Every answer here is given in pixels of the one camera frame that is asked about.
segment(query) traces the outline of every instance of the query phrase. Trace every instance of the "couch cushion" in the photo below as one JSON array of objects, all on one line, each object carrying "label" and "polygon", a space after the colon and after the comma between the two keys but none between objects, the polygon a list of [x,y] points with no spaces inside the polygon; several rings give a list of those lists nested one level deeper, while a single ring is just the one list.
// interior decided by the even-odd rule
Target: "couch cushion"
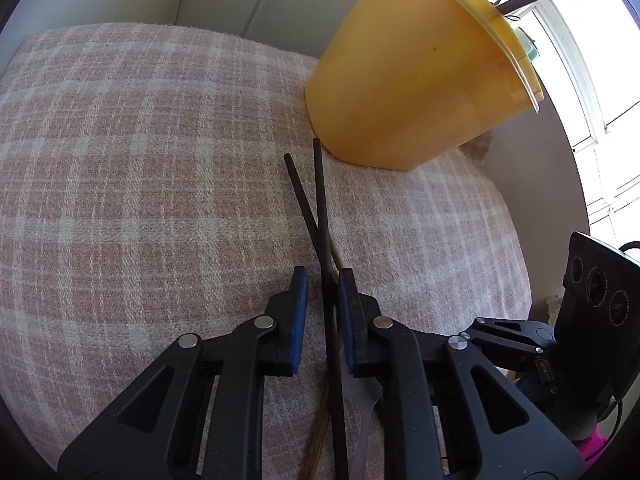
[{"label": "couch cushion", "polygon": [[[264,395],[264,477],[296,477],[325,365],[319,269],[282,155],[313,203],[314,63],[130,23],[51,30],[12,60],[0,80],[0,394],[49,463],[177,336],[229,332],[304,265],[300,374],[268,378]],[[325,174],[335,241],[385,314],[445,334],[474,316],[526,317],[507,208],[459,150],[410,172],[325,154]],[[353,409],[348,421],[353,442]],[[381,478],[379,433],[371,446]],[[331,474],[325,452],[318,478]]]}]

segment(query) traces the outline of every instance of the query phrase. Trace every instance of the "black camera module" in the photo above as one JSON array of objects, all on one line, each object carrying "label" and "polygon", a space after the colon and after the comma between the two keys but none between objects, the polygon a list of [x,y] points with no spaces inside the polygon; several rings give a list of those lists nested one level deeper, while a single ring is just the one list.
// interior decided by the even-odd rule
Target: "black camera module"
[{"label": "black camera module", "polygon": [[607,277],[598,267],[593,267],[587,280],[587,300],[593,306],[599,306],[607,293]]},{"label": "black camera module", "polygon": [[574,256],[571,261],[571,279],[572,282],[578,283],[582,278],[582,260],[578,256]]},{"label": "black camera module", "polygon": [[615,326],[622,325],[629,314],[629,298],[623,290],[617,291],[611,298],[609,319]]}]

